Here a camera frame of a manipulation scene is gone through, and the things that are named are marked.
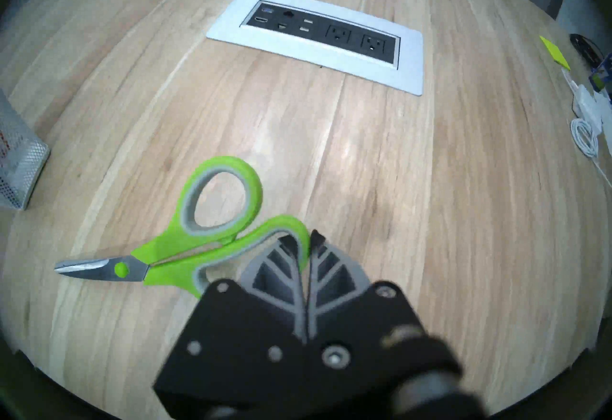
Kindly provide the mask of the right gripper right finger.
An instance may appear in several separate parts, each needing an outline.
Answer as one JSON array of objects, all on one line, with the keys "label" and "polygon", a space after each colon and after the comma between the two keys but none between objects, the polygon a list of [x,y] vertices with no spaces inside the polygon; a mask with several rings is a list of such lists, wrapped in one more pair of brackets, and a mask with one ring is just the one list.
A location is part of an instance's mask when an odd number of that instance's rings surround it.
[{"label": "right gripper right finger", "polygon": [[426,332],[403,292],[371,282],[362,266],[321,233],[310,234],[308,346],[324,367],[370,365]]}]

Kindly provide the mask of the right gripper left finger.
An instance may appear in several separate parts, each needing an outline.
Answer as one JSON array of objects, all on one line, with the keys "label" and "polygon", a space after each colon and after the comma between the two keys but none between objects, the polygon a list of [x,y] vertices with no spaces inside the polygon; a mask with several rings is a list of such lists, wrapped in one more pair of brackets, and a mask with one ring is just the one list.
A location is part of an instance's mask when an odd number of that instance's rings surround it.
[{"label": "right gripper left finger", "polygon": [[153,389],[170,417],[222,417],[303,387],[305,301],[289,235],[249,262],[238,282],[202,295]]}]

